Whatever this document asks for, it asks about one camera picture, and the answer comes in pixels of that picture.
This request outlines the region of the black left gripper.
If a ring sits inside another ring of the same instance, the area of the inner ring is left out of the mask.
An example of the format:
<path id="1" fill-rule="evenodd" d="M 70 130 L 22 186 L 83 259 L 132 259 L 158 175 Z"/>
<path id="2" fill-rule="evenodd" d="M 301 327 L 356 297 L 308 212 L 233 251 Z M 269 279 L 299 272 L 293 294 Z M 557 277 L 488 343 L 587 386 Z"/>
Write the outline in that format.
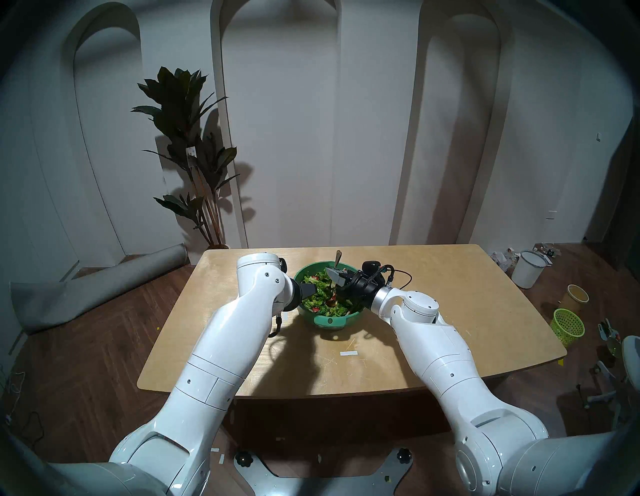
<path id="1" fill-rule="evenodd" d="M 293 311 L 300 305 L 302 299 L 311 298 L 317 293 L 317 285 L 315 283 L 298 283 L 295 279 L 290 281 L 290 299 L 287 303 L 287 312 Z"/>

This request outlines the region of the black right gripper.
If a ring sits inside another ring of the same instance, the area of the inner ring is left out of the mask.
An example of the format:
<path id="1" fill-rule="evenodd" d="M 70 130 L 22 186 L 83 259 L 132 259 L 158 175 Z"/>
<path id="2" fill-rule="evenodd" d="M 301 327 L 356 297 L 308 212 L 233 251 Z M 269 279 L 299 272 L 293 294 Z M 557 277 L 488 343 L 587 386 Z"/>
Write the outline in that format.
<path id="1" fill-rule="evenodd" d="M 332 287 L 339 287 L 339 299 L 370 309 L 377 292 L 384 287 L 384 269 L 369 271 L 325 268 Z"/>

